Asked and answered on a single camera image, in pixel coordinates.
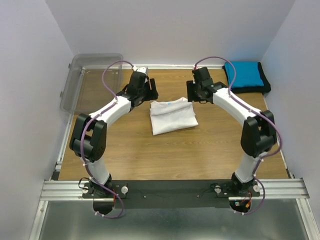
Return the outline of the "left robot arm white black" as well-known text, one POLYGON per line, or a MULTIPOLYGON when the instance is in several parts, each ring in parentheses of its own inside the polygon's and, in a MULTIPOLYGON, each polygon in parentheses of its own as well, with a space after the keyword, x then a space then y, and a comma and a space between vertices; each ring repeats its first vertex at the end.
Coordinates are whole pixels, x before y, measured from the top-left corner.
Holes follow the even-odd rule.
POLYGON ((108 128, 120 117, 128 114, 143 102, 156 100, 159 94, 147 67, 135 68, 129 83, 113 100, 89 115, 79 114, 71 135, 69 148, 81 158, 93 183, 93 191, 101 198, 113 193, 112 177, 103 161, 107 146, 108 128))

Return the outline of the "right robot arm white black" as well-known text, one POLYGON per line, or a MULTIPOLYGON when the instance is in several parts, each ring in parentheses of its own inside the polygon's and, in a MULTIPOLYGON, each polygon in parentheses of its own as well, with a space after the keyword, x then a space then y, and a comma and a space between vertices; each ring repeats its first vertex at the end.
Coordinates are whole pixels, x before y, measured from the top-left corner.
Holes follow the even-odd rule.
POLYGON ((244 154, 230 181, 230 191, 241 196, 254 185, 259 165, 277 143, 274 115, 244 102, 224 83, 214 83, 206 67, 193 69, 192 76, 193 80, 186 82, 187 100, 217 105, 242 126, 240 145, 244 154))

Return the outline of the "white t shirt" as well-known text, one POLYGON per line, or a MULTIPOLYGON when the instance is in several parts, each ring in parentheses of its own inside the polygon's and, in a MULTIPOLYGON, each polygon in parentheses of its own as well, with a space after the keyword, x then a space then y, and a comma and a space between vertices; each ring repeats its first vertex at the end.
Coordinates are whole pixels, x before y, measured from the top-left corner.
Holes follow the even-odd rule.
POLYGON ((149 114, 154 136, 199 125, 193 104, 185 97, 174 101, 152 101, 149 114))

